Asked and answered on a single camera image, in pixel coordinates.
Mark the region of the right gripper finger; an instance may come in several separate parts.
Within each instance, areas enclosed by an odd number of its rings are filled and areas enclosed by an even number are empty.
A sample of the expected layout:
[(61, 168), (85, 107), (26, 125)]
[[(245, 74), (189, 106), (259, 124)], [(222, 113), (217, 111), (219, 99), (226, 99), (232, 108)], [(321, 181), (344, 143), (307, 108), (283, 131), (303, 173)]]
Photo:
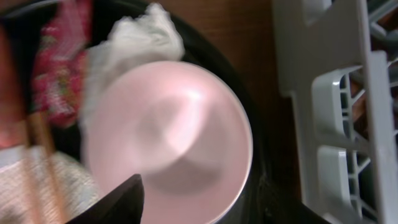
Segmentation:
[(144, 194), (142, 177), (134, 174), (67, 224), (140, 224)]

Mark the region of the wooden chopstick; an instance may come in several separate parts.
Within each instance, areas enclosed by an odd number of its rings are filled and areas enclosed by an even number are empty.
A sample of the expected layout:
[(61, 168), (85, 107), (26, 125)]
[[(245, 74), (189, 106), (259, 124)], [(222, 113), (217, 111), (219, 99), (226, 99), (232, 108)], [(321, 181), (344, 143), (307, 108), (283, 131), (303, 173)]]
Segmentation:
[(18, 130), (21, 135), (21, 142), (23, 145), (22, 162), (25, 173), (25, 187), (29, 199), (29, 215), (34, 224), (42, 223), (42, 216), (40, 211), (40, 198), (37, 194), (35, 186), (34, 174), (32, 173), (31, 159), (30, 159), (30, 137), (28, 131), (27, 120), (23, 119), (18, 123)]
[(50, 183), (54, 191), (59, 222), (66, 223), (68, 221), (68, 214), (63, 200), (63, 192), (57, 179), (55, 166), (52, 160), (52, 156), (55, 152), (55, 146), (50, 132), (50, 127), (47, 123), (45, 113), (32, 113), (29, 116), (29, 119), (32, 125), (34, 139), (43, 147), (45, 152), (45, 163), (51, 179)]

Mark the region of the grey plate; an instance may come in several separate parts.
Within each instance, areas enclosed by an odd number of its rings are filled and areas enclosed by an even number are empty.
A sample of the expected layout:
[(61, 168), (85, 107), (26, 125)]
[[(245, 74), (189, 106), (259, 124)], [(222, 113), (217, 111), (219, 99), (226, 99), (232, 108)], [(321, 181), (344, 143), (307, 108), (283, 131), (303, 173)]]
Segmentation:
[[(22, 150), (22, 146), (1, 150), (1, 223), (33, 223), (29, 215)], [(30, 159), (42, 223), (60, 223), (44, 149), (30, 148)], [(56, 152), (52, 160), (70, 221), (100, 199), (99, 191), (90, 173), (70, 156)]]

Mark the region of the pink bowl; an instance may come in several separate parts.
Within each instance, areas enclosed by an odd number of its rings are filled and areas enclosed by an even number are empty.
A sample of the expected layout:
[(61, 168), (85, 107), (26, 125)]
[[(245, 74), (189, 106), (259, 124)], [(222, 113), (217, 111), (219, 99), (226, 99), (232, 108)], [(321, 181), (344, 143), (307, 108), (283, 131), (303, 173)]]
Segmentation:
[(186, 62), (152, 62), (101, 92), (82, 157), (102, 194), (142, 177), (142, 223), (216, 223), (249, 176), (253, 139), (238, 97)]

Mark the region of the red snack wrapper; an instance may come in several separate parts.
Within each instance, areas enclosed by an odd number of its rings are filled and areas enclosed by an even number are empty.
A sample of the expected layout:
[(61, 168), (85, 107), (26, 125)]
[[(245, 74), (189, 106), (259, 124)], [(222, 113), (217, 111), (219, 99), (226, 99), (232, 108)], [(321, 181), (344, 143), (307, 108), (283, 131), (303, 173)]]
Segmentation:
[(56, 15), (40, 30), (32, 73), (34, 109), (50, 124), (73, 125), (78, 117), (87, 73), (93, 1), (60, 1)]

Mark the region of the white tissue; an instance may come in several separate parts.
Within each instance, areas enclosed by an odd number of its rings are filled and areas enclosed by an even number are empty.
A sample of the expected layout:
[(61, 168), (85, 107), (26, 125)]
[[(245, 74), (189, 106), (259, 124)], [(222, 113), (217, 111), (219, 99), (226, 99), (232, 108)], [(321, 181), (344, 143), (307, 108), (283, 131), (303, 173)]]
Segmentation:
[(179, 61), (184, 53), (183, 39), (159, 3), (149, 4), (137, 19), (116, 21), (108, 38), (88, 50), (79, 124), (88, 124), (101, 95), (124, 73), (146, 63)]

